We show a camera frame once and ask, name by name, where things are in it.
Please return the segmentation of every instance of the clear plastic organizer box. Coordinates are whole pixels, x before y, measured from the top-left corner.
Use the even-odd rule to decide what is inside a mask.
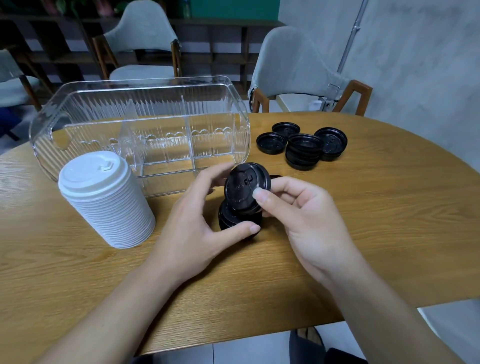
[[[187,189],[199,170],[243,163],[250,152],[247,109],[223,76],[63,85],[30,126],[42,170],[110,150],[130,164],[145,196]]]

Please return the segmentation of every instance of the green wall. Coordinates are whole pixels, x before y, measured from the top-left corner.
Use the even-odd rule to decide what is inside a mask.
[[[192,17],[277,20],[280,0],[190,0]]]

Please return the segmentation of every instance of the white coffee cup lid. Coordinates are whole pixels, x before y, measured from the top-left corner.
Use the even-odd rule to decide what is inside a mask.
[[[107,193],[129,177],[130,167],[109,151],[82,154],[65,164],[59,174],[60,191],[68,197]]]

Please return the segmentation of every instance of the oval table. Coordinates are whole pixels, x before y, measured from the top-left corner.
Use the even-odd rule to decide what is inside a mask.
[[[311,171],[261,153],[257,135],[280,121],[304,133],[334,126],[344,154]],[[480,295],[480,175],[437,145],[392,125],[324,112],[250,114],[249,161],[271,174],[326,188],[355,244],[414,306]],[[0,156],[0,352],[26,363],[71,329],[147,257],[180,194],[149,199],[153,235],[127,250],[109,247],[61,197],[29,144]],[[223,189],[205,218],[218,230]],[[327,292],[297,262],[274,219],[249,243],[216,258],[185,284],[149,330],[141,352],[237,339],[342,320]]]

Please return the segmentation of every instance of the chair backrest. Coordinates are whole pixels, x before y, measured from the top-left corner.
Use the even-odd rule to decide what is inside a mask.
[[[171,42],[177,39],[162,7],[152,0],[132,1],[117,26],[104,36],[114,52],[135,49],[171,51]]]
[[[309,94],[338,97],[348,79],[330,70],[314,43],[292,26],[272,29],[260,48],[249,97],[256,87],[267,96]]]
[[[17,78],[23,74],[17,62],[7,49],[0,50],[0,82]]]

